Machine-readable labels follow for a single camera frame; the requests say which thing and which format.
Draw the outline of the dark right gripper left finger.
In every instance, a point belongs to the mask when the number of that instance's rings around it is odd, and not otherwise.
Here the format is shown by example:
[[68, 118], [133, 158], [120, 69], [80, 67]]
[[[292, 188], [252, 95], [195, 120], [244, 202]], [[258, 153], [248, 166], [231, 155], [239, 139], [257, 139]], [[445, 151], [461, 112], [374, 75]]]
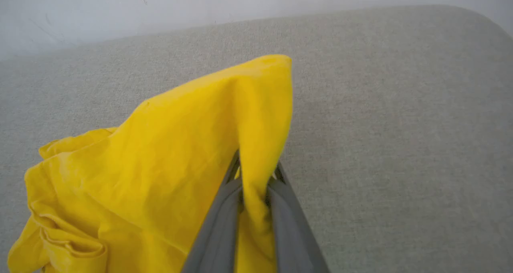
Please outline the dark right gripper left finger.
[[234, 273], [242, 178], [237, 151], [220, 184], [181, 273]]

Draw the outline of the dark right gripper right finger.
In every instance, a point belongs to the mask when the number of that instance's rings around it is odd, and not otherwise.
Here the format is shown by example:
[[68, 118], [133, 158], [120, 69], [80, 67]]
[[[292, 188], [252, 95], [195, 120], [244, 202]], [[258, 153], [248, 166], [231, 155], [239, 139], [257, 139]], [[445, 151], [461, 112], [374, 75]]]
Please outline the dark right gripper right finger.
[[281, 163], [267, 185], [277, 273], [330, 273]]

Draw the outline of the yellow t-shirt with white print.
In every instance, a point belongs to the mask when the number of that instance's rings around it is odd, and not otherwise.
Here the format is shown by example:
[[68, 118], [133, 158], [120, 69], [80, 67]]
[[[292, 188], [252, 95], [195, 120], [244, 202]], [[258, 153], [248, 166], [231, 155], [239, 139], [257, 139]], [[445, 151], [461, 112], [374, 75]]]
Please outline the yellow t-shirt with white print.
[[276, 273], [266, 187], [289, 133], [292, 60], [267, 55], [143, 101], [119, 127], [40, 147], [10, 273], [174, 273], [236, 151], [237, 273]]

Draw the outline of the grey fabric sofa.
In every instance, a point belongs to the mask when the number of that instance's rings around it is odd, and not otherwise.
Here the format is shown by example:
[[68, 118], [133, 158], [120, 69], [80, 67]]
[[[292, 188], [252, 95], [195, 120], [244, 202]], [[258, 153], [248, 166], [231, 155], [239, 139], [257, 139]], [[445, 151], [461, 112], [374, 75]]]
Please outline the grey fabric sofa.
[[0, 272], [42, 145], [255, 57], [293, 60], [286, 174], [332, 273], [513, 273], [513, 38], [452, 6], [192, 28], [0, 61]]

